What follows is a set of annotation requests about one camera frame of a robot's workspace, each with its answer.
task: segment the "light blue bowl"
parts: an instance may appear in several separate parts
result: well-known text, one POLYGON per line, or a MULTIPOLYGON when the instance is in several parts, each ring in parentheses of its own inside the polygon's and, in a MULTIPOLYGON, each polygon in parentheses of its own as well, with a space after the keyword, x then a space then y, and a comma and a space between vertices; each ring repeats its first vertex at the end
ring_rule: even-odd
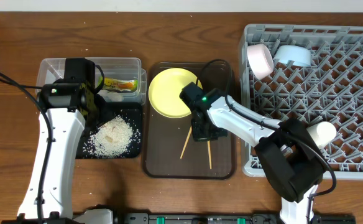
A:
POLYGON ((290 61, 293 61, 294 66, 309 67, 311 65, 310 51, 304 47, 293 45, 281 46, 274 56, 274 60, 276 59, 285 65, 290 61))

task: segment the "wooden chopstick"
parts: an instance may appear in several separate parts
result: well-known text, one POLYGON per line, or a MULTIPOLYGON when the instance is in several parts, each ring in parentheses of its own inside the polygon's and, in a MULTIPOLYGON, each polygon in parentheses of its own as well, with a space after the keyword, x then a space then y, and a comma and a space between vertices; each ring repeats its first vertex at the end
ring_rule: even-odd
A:
POLYGON ((211 143, 208 141, 209 168, 212 169, 211 143))
POLYGON ((187 138, 186 138, 186 142, 184 142, 183 151, 181 152, 180 159, 182 159, 182 158, 183 158, 184 150, 186 149, 186 146, 187 146, 188 140, 190 139, 190 136, 191 136, 191 131, 192 131, 192 128, 191 128, 191 126, 190 126, 190 130, 188 131, 188 135, 187 135, 187 138))

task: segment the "dish rack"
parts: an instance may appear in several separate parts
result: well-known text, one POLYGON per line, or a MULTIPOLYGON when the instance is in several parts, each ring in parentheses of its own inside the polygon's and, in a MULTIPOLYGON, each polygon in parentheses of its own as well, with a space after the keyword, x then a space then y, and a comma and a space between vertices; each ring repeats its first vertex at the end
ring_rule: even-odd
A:
MULTIPOLYGON (((239 43, 242 104, 269 118, 295 117, 308 126, 329 121, 338 131, 321 150, 338 179, 363 180, 363 27, 249 24, 239 43), (248 45, 264 44, 272 56, 282 45, 311 52, 310 67, 274 61, 270 77, 256 79, 248 45)), ((287 148, 284 154, 291 153, 287 148)), ((242 142, 242 170, 265 174, 254 148, 242 142)), ((325 179, 330 179, 329 172, 325 179)))

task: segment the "plastic container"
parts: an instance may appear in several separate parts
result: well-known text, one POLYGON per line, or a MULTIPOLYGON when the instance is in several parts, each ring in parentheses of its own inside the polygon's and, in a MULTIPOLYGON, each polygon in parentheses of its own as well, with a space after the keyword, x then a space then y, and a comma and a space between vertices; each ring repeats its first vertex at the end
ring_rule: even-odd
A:
MULTIPOLYGON (((53 83, 64 77, 66 58, 43 59, 38 73, 37 86, 53 83)), ((147 74, 141 69, 141 61, 138 58, 86 58, 103 69, 106 78, 118 80, 138 80, 137 89, 131 93, 115 93, 115 95, 99 92, 107 102, 136 102, 144 105, 147 93, 147 74)), ((100 71, 96 69, 96 86, 99 83, 100 71)))
MULTIPOLYGON (((239 78, 242 104, 259 114, 282 121, 296 117, 308 126, 332 123, 338 133, 323 156, 337 179, 363 180, 363 27, 249 24, 239 43, 239 78), (273 56, 284 45, 304 47, 311 65, 275 59, 270 77, 258 80, 246 57, 248 46, 257 44, 273 56)), ((244 173, 264 177, 254 148, 243 142, 241 151, 244 173)))

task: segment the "black tray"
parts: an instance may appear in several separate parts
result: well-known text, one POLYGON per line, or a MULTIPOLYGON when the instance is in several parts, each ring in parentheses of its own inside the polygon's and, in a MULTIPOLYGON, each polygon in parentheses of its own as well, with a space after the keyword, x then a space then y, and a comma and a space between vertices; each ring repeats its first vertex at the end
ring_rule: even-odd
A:
MULTIPOLYGON (((169 63, 155 64, 149 73, 149 80, 168 68, 184 68, 197 75, 205 63, 169 63)), ((201 77, 204 91, 213 88, 224 90, 228 80, 225 64, 215 63, 208 67, 201 77)), ((195 142, 190 137, 183 159, 180 159, 183 145, 190 128, 191 115, 184 118, 166 118, 158 114, 149 103, 147 114, 145 143, 143 150, 143 170, 151 177, 182 179, 227 179, 236 168, 236 144, 233 134, 211 141, 212 169, 209 169, 208 148, 206 142, 195 142)))
POLYGON ((127 151, 122 153, 119 156, 115 157, 97 157, 95 155, 90 154, 88 151, 84 152, 84 147, 92 147, 88 143, 88 139, 90 135, 83 134, 79 144, 78 149, 76 151, 77 159, 118 159, 118 158, 134 158, 140 154, 140 150, 142 147, 142 106, 139 103, 106 103, 105 108, 102 108, 100 112, 100 126, 105 124, 106 122, 112 120, 116 116, 121 115, 122 118, 131 124, 133 129, 133 133, 139 129, 140 135, 138 136, 137 141, 132 141, 130 145, 127 147, 127 151))

